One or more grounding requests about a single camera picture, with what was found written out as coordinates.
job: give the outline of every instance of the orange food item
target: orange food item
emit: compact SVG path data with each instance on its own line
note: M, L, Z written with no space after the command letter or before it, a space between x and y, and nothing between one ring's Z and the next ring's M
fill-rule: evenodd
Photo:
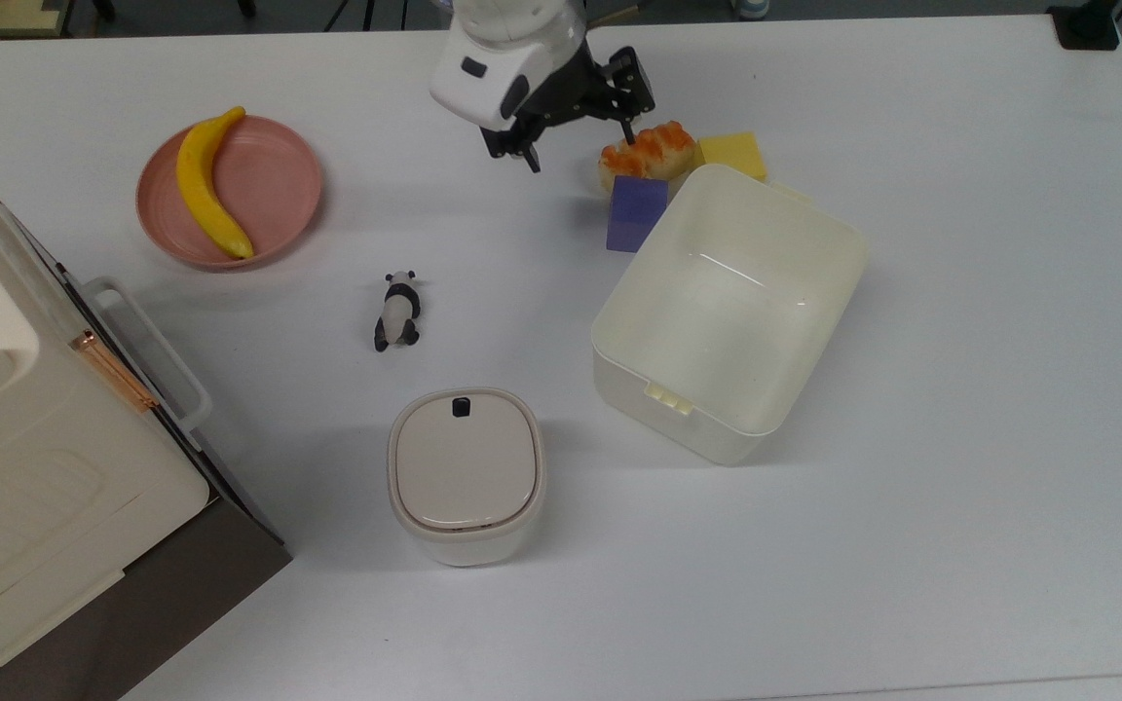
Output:
M678 122L669 121L657 128L643 129L635 136L635 144L627 145L623 139L600 151L600 184L611 192L614 178L619 174L673 179L686 173L695 150L696 139Z

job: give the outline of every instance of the white canister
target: white canister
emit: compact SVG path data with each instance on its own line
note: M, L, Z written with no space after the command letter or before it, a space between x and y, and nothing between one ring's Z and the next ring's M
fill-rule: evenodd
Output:
M507 391L438 391L393 424L393 514L438 562L471 566L511 556L533 532L543 488L539 424Z

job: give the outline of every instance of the pink plate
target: pink plate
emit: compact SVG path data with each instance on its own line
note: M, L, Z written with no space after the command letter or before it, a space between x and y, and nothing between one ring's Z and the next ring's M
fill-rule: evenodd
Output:
M306 229L323 191L320 163L297 132L264 117L246 116L228 130L214 156L214 192L243 228L255 256L230 258L181 199L175 156L188 129L155 151L137 183L137 216L150 239L182 261L236 268L282 253Z

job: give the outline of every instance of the rose gold latch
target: rose gold latch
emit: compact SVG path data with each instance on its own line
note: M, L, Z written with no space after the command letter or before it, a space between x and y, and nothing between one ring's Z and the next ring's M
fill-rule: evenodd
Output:
M120 359L116 358L110 348L103 344L92 331L86 329L82 335L72 339L71 345L79 351L85 362L93 367L94 371L111 382L111 387L114 387L114 391L119 396L123 396L125 400L132 404L138 412L148 412L148 409L157 407L158 400L150 395L150 390L141 385L141 380L137 376L129 372L129 368L123 367Z

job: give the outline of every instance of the black cable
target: black cable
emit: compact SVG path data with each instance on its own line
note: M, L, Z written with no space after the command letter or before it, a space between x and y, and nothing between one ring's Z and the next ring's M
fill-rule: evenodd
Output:
M323 31L331 31L331 26L335 24L335 19L340 17L340 12L343 12L343 7L349 3L349 0L340 0L337 6L335 12L331 13L331 19L329 19L329 25L323 27Z

